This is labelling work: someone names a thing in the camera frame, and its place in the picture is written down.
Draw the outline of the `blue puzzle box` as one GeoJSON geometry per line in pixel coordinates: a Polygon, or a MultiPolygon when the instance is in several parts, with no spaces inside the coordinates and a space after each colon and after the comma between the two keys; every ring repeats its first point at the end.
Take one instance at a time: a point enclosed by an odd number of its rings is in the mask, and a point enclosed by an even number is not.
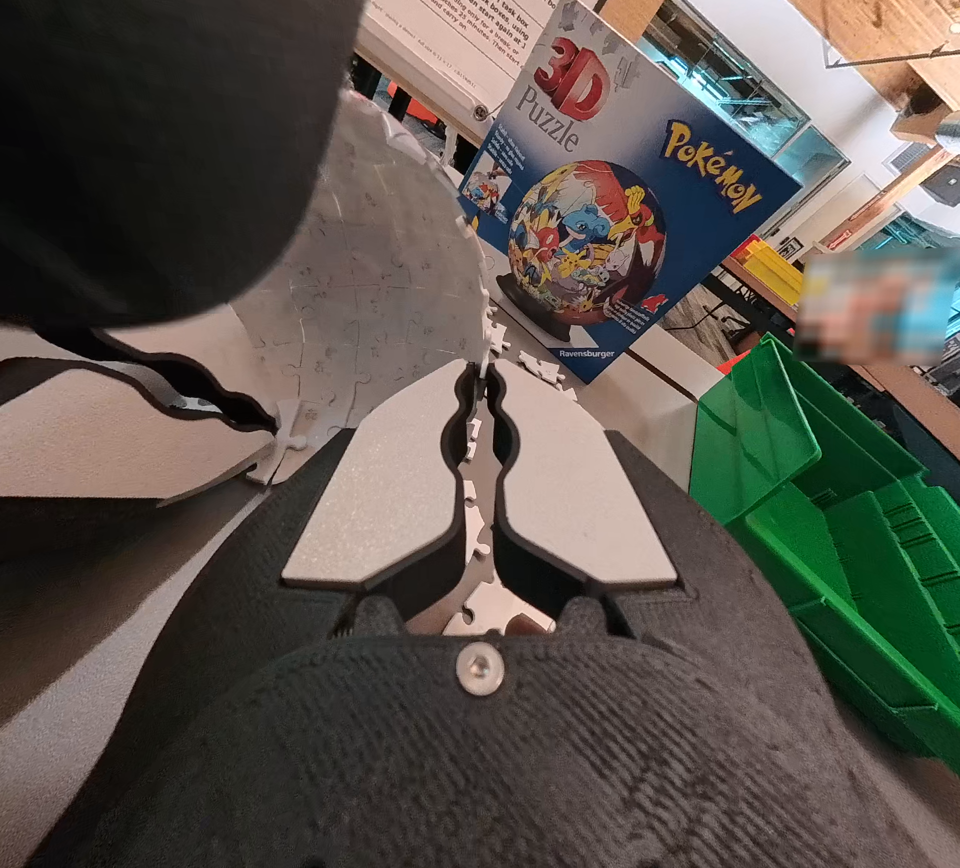
{"type": "Polygon", "coordinates": [[[559,0],[460,186],[495,283],[590,383],[799,191],[580,0],[559,0]]]}

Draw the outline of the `black wall speaker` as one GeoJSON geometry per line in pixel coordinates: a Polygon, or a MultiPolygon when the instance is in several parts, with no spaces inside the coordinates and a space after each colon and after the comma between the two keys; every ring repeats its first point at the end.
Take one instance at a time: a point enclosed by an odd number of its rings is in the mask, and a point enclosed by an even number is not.
{"type": "Polygon", "coordinates": [[[934,201],[948,208],[955,208],[959,204],[959,160],[943,165],[931,176],[926,178],[920,187],[934,199],[934,201]]]}

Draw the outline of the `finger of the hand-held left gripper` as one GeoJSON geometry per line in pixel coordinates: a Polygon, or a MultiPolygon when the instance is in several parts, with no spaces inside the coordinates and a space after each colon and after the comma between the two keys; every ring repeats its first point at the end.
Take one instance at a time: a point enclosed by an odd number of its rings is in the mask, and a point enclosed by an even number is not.
{"type": "Polygon", "coordinates": [[[220,418],[277,431],[280,404],[253,337],[228,305],[180,322],[122,329],[47,329],[2,322],[2,361],[91,367],[133,386],[173,417],[220,418]]]}
{"type": "Polygon", "coordinates": [[[270,432],[174,418],[131,384],[58,373],[1,410],[1,495],[172,502],[252,466],[270,432]]]}

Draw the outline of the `stack of small yellow bins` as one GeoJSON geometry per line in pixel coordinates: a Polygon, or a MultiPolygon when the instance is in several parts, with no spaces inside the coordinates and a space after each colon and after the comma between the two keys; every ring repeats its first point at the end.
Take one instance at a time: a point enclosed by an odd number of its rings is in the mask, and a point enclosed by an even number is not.
{"type": "Polygon", "coordinates": [[[803,274],[766,241],[752,235],[730,257],[784,303],[798,307],[803,274]]]}

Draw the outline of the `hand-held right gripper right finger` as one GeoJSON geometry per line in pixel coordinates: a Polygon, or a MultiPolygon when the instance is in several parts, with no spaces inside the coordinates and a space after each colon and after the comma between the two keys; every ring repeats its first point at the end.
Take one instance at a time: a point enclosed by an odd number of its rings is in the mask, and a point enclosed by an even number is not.
{"type": "Polygon", "coordinates": [[[578,597],[677,586],[677,570],[599,421],[509,361],[486,372],[500,464],[492,523],[503,586],[558,619],[578,597]]]}

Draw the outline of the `pile of puzzle pieces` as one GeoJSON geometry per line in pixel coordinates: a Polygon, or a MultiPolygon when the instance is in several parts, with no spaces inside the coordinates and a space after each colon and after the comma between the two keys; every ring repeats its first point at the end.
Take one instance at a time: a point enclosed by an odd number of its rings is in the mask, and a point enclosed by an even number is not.
{"type": "MultiPolygon", "coordinates": [[[[567,376],[546,349],[520,327],[512,323],[508,326],[505,315],[497,318],[494,332],[502,335],[502,350],[493,352],[491,360],[510,361],[575,401],[576,394],[570,395],[572,389],[565,387],[567,376]]],[[[458,585],[438,602],[431,618],[446,636],[552,633],[556,630],[555,620],[506,588],[496,568],[493,521],[500,465],[494,454],[495,423],[486,394],[477,403],[467,432],[468,458],[460,468],[467,521],[465,568],[458,585]]]]}

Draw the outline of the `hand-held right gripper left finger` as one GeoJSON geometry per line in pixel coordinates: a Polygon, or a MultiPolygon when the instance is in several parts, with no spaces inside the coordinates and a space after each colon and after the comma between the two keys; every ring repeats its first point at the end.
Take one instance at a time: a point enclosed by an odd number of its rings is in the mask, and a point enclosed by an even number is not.
{"type": "Polygon", "coordinates": [[[286,586],[383,596],[403,617],[457,586],[478,380],[478,364],[454,360],[366,415],[282,570],[286,586]]]}

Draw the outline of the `partly built puzzle ball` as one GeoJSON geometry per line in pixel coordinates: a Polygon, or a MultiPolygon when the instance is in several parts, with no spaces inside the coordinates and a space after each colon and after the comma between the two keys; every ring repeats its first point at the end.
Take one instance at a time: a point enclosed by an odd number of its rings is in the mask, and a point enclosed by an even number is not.
{"type": "Polygon", "coordinates": [[[292,243],[230,306],[277,401],[300,402],[311,456],[434,370],[489,358],[484,256],[447,172],[355,93],[292,243]]]}

